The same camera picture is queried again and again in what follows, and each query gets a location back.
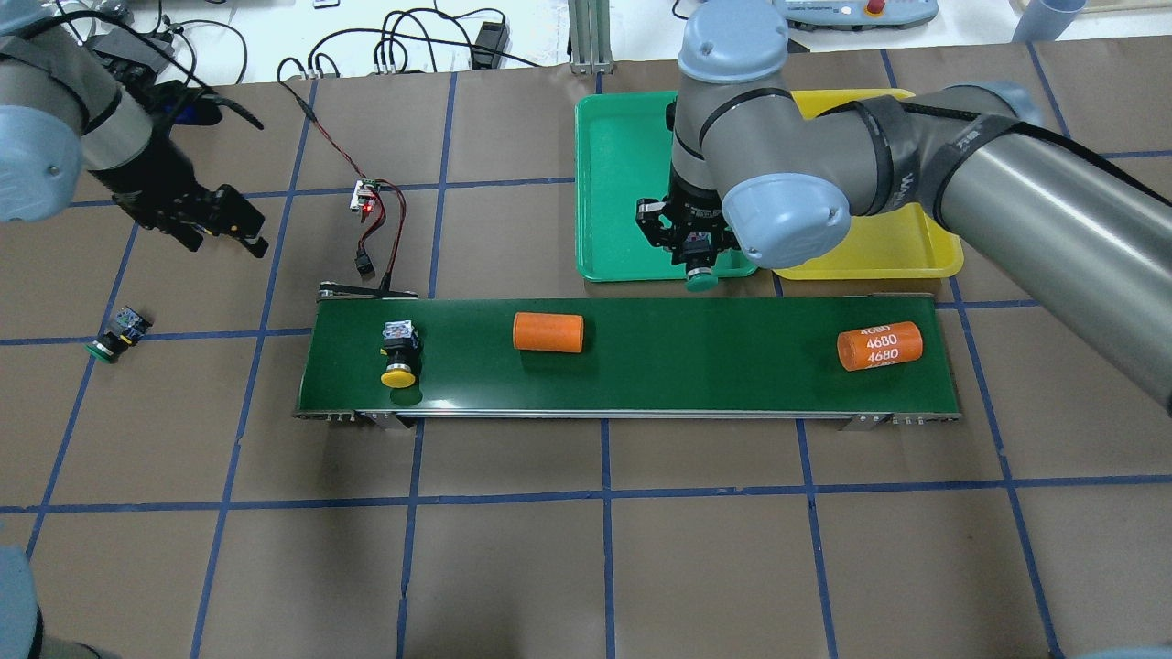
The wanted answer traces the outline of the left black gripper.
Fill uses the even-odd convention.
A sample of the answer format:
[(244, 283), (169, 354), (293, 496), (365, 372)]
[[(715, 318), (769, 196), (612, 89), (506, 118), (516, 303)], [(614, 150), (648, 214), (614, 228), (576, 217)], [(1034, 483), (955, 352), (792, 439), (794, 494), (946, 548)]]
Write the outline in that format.
[(171, 236), (197, 252), (206, 237), (226, 236), (263, 259), (270, 243), (261, 236), (265, 216), (234, 186), (206, 190), (202, 185), (151, 199), (144, 191), (116, 193), (114, 204), (143, 229)]

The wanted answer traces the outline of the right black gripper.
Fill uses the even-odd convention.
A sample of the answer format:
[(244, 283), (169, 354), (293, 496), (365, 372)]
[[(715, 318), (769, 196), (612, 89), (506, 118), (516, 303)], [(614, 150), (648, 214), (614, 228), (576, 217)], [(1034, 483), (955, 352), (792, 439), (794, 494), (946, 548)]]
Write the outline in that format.
[(718, 250), (716, 261), (720, 254), (741, 249), (715, 193), (690, 193), (670, 185), (663, 199), (636, 202), (636, 225), (650, 246), (670, 254), (673, 265), (683, 265), (681, 251), (691, 231), (711, 235)]

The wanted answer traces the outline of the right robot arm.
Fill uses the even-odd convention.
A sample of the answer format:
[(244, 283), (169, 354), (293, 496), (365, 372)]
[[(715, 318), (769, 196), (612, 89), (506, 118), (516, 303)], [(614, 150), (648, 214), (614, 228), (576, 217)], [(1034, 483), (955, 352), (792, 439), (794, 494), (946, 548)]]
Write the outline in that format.
[(799, 111), (769, 1), (709, 1), (677, 54), (668, 191), (638, 201), (650, 245), (701, 276), (741, 251), (803, 265), (851, 220), (917, 203), (1164, 407), (1171, 390), (1168, 199), (1042, 125), (1026, 88), (949, 86)]

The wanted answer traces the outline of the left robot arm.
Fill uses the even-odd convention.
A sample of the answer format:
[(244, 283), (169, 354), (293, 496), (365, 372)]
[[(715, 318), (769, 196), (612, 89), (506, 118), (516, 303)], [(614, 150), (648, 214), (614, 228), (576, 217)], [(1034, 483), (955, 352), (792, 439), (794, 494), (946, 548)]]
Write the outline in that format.
[(4, 2), (1, 220), (49, 220), (89, 174), (143, 229), (192, 252), (222, 236), (264, 257), (259, 209), (236, 188), (202, 185), (166, 124), (68, 38), (66, 21), (38, 1)]

